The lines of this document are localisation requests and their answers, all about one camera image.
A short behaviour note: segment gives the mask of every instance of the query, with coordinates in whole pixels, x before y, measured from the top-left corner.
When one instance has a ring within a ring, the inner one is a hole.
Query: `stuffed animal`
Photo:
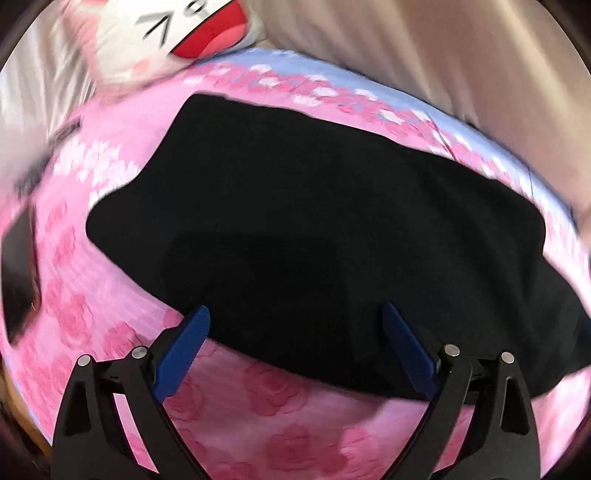
[[[248,46],[261,30],[238,0],[61,0],[61,7],[103,94]]]

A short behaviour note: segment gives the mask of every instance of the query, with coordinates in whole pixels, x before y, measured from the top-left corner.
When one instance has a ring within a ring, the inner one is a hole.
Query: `black phone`
[[[11,345],[41,307],[34,229],[35,210],[27,204],[0,246],[4,325]]]

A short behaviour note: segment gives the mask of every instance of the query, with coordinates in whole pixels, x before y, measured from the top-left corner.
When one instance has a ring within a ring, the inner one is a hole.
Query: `pink bedsheet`
[[[269,66],[209,63],[122,103],[89,102],[82,130],[62,149],[35,194],[43,308],[12,348],[0,348],[33,418],[48,439],[71,368],[83,353],[98,361],[149,345],[180,316],[136,286],[87,239],[89,208],[146,165],[184,101],[195,91],[280,106],[362,128],[398,143],[455,158],[524,196],[497,159],[467,150],[425,114],[400,111],[322,76],[281,77]],[[361,102],[345,108],[336,98]],[[589,310],[587,256],[566,218],[543,205],[545,254]],[[5,231],[19,206],[0,212]],[[565,378],[534,401],[546,472],[562,455],[587,409],[591,373]],[[124,403],[123,423],[138,460],[152,466]],[[165,407],[195,457],[214,479],[379,479],[415,429],[425,404],[332,388],[256,362],[208,340],[178,394]],[[471,409],[463,410],[440,467],[457,455]]]

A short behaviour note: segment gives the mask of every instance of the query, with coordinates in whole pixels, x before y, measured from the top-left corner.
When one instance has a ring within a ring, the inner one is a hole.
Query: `black clamp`
[[[413,385],[431,397],[383,479],[539,480],[534,415],[513,355],[475,359],[451,343],[438,345],[424,333],[417,336],[391,304],[384,307],[383,320],[392,346],[410,365]],[[124,359],[80,357],[57,419],[52,480],[210,480],[161,405],[180,386],[208,330],[209,312],[201,307],[178,327],[163,331],[151,347],[137,347]],[[412,365],[409,357],[415,359]],[[433,473],[469,391],[478,393],[478,402],[460,455],[454,465]],[[159,473],[137,464],[113,394],[126,396]]]

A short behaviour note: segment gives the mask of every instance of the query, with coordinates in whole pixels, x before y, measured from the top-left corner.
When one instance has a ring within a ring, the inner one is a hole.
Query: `black cloth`
[[[393,301],[469,355],[510,350],[540,395],[591,364],[579,299],[530,202],[446,158],[301,113],[194,95],[90,240],[211,337],[289,371],[416,398],[380,327]]]

